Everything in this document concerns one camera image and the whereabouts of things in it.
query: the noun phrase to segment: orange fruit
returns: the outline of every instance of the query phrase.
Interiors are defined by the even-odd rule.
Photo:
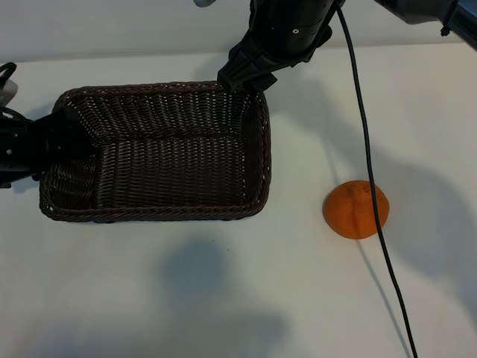
[[[389,201],[376,186],[381,227],[389,215]],[[369,181],[355,180],[341,184],[325,200],[323,215],[328,225],[348,239],[366,239],[378,232],[374,220]]]

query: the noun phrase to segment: black robotic arm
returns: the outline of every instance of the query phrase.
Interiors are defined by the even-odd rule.
[[[211,0],[200,1],[202,6]],[[250,24],[229,53],[218,81],[233,92],[242,84],[263,92],[277,79],[272,72],[311,60],[332,36],[331,18],[345,0],[252,0]],[[455,32],[477,49],[477,0],[376,0],[409,24],[440,21],[441,34]]]

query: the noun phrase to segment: black cable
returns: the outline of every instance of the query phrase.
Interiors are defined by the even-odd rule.
[[[5,84],[8,81],[8,78],[15,72],[16,64],[13,62],[9,62],[0,66],[0,90],[3,89]]]
[[[388,249],[386,248],[385,237],[382,234],[381,223],[379,222],[378,201],[376,199],[376,185],[374,183],[373,167],[371,165],[370,135],[367,130],[366,113],[364,111],[363,98],[361,95],[361,87],[359,85],[358,65],[356,64],[356,56],[355,56],[355,51],[353,49],[353,42],[351,41],[350,31],[348,30],[348,25],[346,23],[346,20],[344,19],[343,11],[341,10],[340,7],[338,7],[336,11],[338,12],[341,26],[343,26],[344,36],[346,37],[348,49],[350,50],[351,66],[353,68],[353,78],[355,81],[356,95],[358,96],[359,112],[361,113],[361,120],[363,121],[364,146],[366,147],[367,173],[369,174],[369,177],[370,177],[371,196],[373,197],[374,219],[376,222],[376,228],[378,229],[379,242],[381,242],[382,252],[385,255],[385,260],[386,260],[386,265],[388,266],[389,275],[391,276],[394,289],[396,290],[397,298],[399,299],[399,305],[401,306],[402,317],[404,318],[405,330],[408,333],[409,344],[411,345],[412,355],[414,358],[417,358],[417,351],[414,345],[414,340],[412,338],[412,332],[411,332],[411,326],[409,324],[408,313],[405,310],[404,300],[402,299],[401,290],[399,289],[396,276],[394,275],[394,270],[393,270],[393,266],[391,265]]]
[[[16,112],[15,110],[0,106],[0,119],[3,119],[3,118],[15,119],[16,121],[21,122],[25,128],[26,128],[26,123],[29,122],[28,119],[26,119],[23,115]]]

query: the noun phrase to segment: white surface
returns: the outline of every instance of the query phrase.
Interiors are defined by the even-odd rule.
[[[0,62],[108,54],[229,51],[248,26],[250,0],[2,0]],[[374,0],[349,0],[344,12],[356,43],[435,43],[436,23],[410,26]],[[344,45],[338,19],[329,45]]]
[[[477,357],[476,56],[357,50],[421,358]],[[38,118],[73,87],[208,80],[225,58],[25,63],[11,107]],[[271,193],[253,218],[66,224],[41,214],[31,182],[0,191],[0,357],[406,357],[377,238],[342,239],[320,213],[337,183],[366,178],[348,53],[277,76]]]

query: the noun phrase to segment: brown wicker basket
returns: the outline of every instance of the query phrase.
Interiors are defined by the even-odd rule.
[[[40,181],[54,220],[231,220],[257,214],[271,179],[263,95],[216,82],[84,87],[75,108],[95,155],[55,163]]]

